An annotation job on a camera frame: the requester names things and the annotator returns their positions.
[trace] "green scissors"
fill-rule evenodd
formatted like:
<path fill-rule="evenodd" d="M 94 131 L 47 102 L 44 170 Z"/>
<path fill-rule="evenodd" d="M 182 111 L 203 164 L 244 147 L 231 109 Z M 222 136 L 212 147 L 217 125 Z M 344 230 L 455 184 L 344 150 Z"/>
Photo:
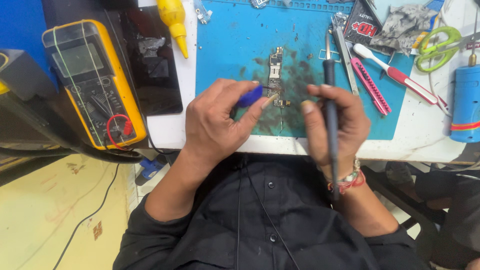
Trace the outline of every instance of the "green scissors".
<path fill-rule="evenodd" d="M 440 44 L 437 44 L 435 46 L 431 46 L 425 49 L 426 45 L 428 44 L 429 39 L 438 34 L 438 33 L 445 33 L 448 36 L 448 39 Z M 480 39 L 480 33 L 475 33 L 462 37 L 460 32 L 456 30 L 453 27 L 450 26 L 442 26 L 438 27 L 434 30 L 432 30 L 428 35 L 426 35 L 422 41 L 420 42 L 419 45 L 419 54 L 421 55 L 417 59 L 417 68 L 426 73 L 430 73 L 432 71 L 435 71 L 445 65 L 450 59 L 453 57 L 453 55 L 460 49 L 463 48 L 466 44 L 475 42 Z M 438 64 L 431 68 L 423 68 L 421 64 L 425 60 L 429 60 L 430 58 L 436 57 L 438 55 L 443 55 L 444 57 Z"/>

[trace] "black shirt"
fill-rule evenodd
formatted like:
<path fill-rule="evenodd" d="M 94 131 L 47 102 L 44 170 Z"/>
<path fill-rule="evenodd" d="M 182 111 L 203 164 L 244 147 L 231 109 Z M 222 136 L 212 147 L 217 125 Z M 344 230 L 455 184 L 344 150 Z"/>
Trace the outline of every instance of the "black shirt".
<path fill-rule="evenodd" d="M 364 238 L 331 209 L 321 173 L 306 158 L 250 155 L 248 174 L 237 158 L 210 173 L 183 218 L 154 220 L 145 196 L 130 216 L 113 269 L 235 269 L 238 225 L 240 270 L 296 269 L 248 174 L 301 270 L 426 269 L 405 229 Z"/>

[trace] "white desk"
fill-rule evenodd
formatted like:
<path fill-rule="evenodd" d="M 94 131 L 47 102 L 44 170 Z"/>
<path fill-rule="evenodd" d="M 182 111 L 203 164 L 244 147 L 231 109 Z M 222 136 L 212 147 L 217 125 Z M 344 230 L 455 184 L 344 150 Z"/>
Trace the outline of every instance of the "white desk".
<path fill-rule="evenodd" d="M 454 1 L 450 10 L 446 12 L 448 24 L 457 28 L 463 36 L 472 34 L 476 10 L 473 1 Z M 198 20 L 194 12 L 193 1 L 185 0 L 183 5 L 186 11 L 185 26 L 189 58 L 183 58 L 176 43 L 173 43 L 172 46 L 184 111 L 180 114 L 147 118 L 152 140 L 158 148 L 180 149 L 183 147 L 185 144 L 185 109 L 195 98 L 197 50 L 195 44 Z M 215 19 L 215 11 L 213 12 L 212 20 Z M 455 87 L 451 83 L 455 80 L 453 71 L 459 66 L 467 65 L 470 53 L 470 51 L 457 53 L 450 62 L 432 74 L 436 93 L 443 97 L 448 104 L 453 104 Z M 430 88 L 428 75 L 420 73 L 415 67 L 412 68 L 411 77 L 426 89 Z M 358 157 L 361 159 L 429 162 L 449 162 L 457 158 L 466 144 L 452 141 L 448 137 L 450 118 L 446 117 L 438 107 L 426 105 L 421 101 L 417 95 L 407 90 L 393 140 L 367 140 L 360 148 Z M 251 135 L 239 151 L 306 155 L 307 140 L 305 138 Z"/>

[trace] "repair mat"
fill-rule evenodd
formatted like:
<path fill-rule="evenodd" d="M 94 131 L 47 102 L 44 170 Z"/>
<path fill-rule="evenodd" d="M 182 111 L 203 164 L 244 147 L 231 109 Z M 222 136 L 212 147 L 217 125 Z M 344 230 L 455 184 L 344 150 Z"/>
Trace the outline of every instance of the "repair mat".
<path fill-rule="evenodd" d="M 286 7 L 282 1 L 270 0 L 261 9 L 254 8 L 247 0 L 212 0 L 203 4 L 213 14 L 208 24 L 198 24 L 196 96 L 217 78 L 256 80 L 267 86 L 270 54 L 276 52 L 277 47 L 283 47 L 281 76 L 285 92 L 281 97 L 290 100 L 291 106 L 267 107 L 252 134 L 306 137 L 300 103 L 306 99 L 316 100 L 307 94 L 307 84 L 324 82 L 323 60 L 319 58 L 325 57 L 325 52 L 320 51 L 325 49 L 330 16 L 338 11 L 350 13 L 353 3 L 293 0 L 291 7 Z M 337 51 L 333 44 L 330 48 Z M 374 54 L 384 62 L 389 59 L 389 56 Z M 397 54 L 391 65 L 410 74 L 413 60 Z M 368 139 L 391 140 L 406 89 L 388 76 L 379 80 L 381 68 L 373 61 L 366 59 L 362 63 L 392 109 L 387 116 L 379 113 L 357 79 L 365 112 L 372 122 Z M 337 86 L 351 91 L 340 63 L 335 67 L 335 79 Z M 238 109 L 234 119 L 239 119 L 245 110 Z"/>

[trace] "digital multimeter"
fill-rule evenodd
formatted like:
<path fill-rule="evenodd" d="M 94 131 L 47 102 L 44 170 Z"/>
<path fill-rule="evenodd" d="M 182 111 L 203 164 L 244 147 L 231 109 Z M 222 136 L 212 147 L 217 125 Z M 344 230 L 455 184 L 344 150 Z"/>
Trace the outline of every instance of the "digital multimeter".
<path fill-rule="evenodd" d="M 126 115 L 133 129 L 126 135 L 126 119 L 111 120 L 110 133 L 119 146 L 145 138 L 142 117 L 103 24 L 82 20 L 54 27 L 43 33 L 42 41 L 95 148 L 115 148 L 107 137 L 107 122 L 117 114 Z"/>

